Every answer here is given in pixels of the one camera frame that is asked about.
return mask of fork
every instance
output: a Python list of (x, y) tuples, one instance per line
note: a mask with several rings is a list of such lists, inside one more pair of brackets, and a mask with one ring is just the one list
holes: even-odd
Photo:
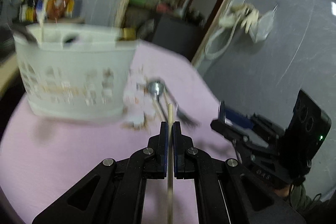
[(168, 96), (170, 97), (170, 99), (173, 101), (173, 103), (176, 105), (176, 115), (180, 119), (180, 121), (182, 123), (192, 127), (192, 128), (197, 127), (199, 125), (198, 122), (196, 122), (195, 120), (190, 118), (183, 110), (181, 110), (179, 108), (179, 105), (178, 105), (176, 99), (174, 98), (172, 93), (168, 90), (166, 85), (165, 85), (165, 91), (168, 94)]

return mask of metal utensil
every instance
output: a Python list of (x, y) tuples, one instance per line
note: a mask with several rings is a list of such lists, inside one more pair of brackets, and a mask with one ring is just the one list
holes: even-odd
[(163, 107), (160, 103), (160, 96), (164, 93), (164, 90), (165, 90), (165, 85), (164, 85), (164, 83), (162, 83), (159, 80), (154, 80), (154, 81), (151, 81), (147, 84), (148, 93), (151, 94), (152, 97), (154, 98), (154, 100), (157, 101), (166, 122), (168, 122), (167, 114), (166, 114), (166, 112), (164, 112)]
[[(190, 117), (188, 117), (188, 115), (179, 108), (179, 105), (176, 101), (176, 99), (174, 98), (174, 96), (172, 95), (172, 93), (167, 89), (167, 86), (165, 85), (164, 81), (162, 80), (153, 80), (150, 81), (147, 84), (147, 90), (150, 94), (153, 95), (154, 99), (158, 100), (158, 97), (161, 96), (164, 92), (167, 93), (167, 95), (170, 97), (170, 99), (173, 101), (175, 107), (176, 107), (176, 115), (179, 118), (180, 122), (190, 126), (190, 127), (196, 127), (198, 126), (198, 123), (195, 122), (193, 119), (191, 119)], [(162, 110), (162, 106), (159, 103), (161, 111), (164, 113), (165, 119), (166, 118), (166, 113)]]
[(177, 103), (172, 93), (169, 91), (166, 85), (164, 86), (165, 86), (166, 93), (168, 94), (170, 99), (173, 101), (173, 103), (176, 105), (176, 116), (180, 119), (180, 121), (190, 127), (197, 127), (198, 123), (194, 121), (193, 119), (191, 119), (183, 110), (179, 108), (179, 104)]

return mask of metal screw cap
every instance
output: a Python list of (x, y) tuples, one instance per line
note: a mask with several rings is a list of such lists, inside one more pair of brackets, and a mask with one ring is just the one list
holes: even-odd
[(146, 147), (143, 152), (146, 154), (146, 155), (150, 155), (150, 154), (153, 154), (154, 150), (150, 147)]
[(236, 167), (236, 166), (238, 165), (238, 161), (235, 160), (235, 159), (229, 159), (229, 160), (227, 161), (227, 164), (228, 164), (228, 166)]
[(104, 164), (105, 166), (111, 166), (111, 165), (113, 164), (113, 162), (114, 162), (114, 160), (111, 159), (111, 158), (107, 158), (107, 159), (104, 159), (104, 160), (103, 160), (103, 164)]
[(194, 148), (194, 147), (191, 147), (191, 148), (188, 148), (188, 153), (191, 154), (191, 155), (196, 155), (198, 153), (198, 149), (197, 148)]

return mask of table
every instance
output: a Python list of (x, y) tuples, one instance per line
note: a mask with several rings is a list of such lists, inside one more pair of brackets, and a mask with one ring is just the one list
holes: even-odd
[[(210, 128), (218, 101), (191, 64), (182, 56), (142, 42), (132, 70), (165, 80), (180, 107), (201, 123), (182, 125), (194, 146), (213, 158), (235, 157), (232, 145)], [(22, 220), (33, 219), (107, 157), (122, 160), (147, 146), (159, 133), (160, 121), (145, 130), (108, 124), (65, 122), (35, 116), (24, 96), (8, 123), (0, 145), (0, 186)], [(166, 220), (167, 180), (147, 182), (142, 223)], [(174, 223), (198, 223), (193, 180), (174, 180)]]

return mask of floor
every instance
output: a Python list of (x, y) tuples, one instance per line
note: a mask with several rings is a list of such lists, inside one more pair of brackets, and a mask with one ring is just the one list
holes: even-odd
[[(336, 121), (336, 0), (245, 1), (261, 13), (278, 4), (273, 30), (258, 44), (237, 32), (224, 55), (201, 63), (198, 70), (214, 95), (286, 128), (302, 88)], [(335, 146), (332, 126), (307, 175), (308, 195), (326, 194), (336, 185)]]

